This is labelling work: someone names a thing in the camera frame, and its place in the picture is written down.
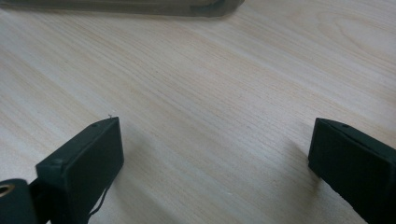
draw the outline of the tabletop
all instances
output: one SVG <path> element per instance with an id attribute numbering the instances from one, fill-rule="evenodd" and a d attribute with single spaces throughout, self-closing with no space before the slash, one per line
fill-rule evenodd
<path id="1" fill-rule="evenodd" d="M 395 21 L 389 0 L 0 9 L 0 179 L 112 116 L 125 163 L 90 223 L 365 223 L 307 155 L 315 118 L 396 147 Z"/>

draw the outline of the wood grain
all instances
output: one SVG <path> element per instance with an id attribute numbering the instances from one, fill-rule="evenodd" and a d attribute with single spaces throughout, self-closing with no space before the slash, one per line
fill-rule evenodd
<path id="1" fill-rule="evenodd" d="M 110 114 L 126 162 L 90 223 L 364 223 L 307 154 L 316 117 L 396 147 L 395 21 L 386 0 L 214 20 L 1 9 L 0 179 L 34 180 Z"/>

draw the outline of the black object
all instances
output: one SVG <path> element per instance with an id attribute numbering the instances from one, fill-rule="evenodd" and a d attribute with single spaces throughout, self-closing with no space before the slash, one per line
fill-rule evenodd
<path id="1" fill-rule="evenodd" d="M 243 2 L 244 0 L 0 0 L 0 5 L 220 17 L 233 12 Z"/>
<path id="2" fill-rule="evenodd" d="M 309 167 L 368 223 L 396 223 L 396 150 L 343 123 L 317 119 Z"/>
<path id="3" fill-rule="evenodd" d="M 0 223 L 88 223 L 123 161 L 119 119 L 95 122 L 36 165 L 29 186 L 21 179 L 0 182 Z"/>

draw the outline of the light wood surface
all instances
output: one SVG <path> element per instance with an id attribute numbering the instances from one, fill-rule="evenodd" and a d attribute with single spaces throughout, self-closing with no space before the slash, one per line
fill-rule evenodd
<path id="1" fill-rule="evenodd" d="M 396 147 L 395 22 L 393 0 L 0 9 L 0 179 L 112 115 L 126 160 L 90 223 L 364 223 L 307 154 L 316 117 Z"/>

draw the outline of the wooden table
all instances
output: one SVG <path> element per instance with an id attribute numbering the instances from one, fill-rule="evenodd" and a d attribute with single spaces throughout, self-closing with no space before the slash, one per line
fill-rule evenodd
<path id="1" fill-rule="evenodd" d="M 0 179 L 111 115 L 125 164 L 90 223 L 364 223 L 307 155 L 316 117 L 396 147 L 395 22 L 387 0 L 1 9 Z"/>

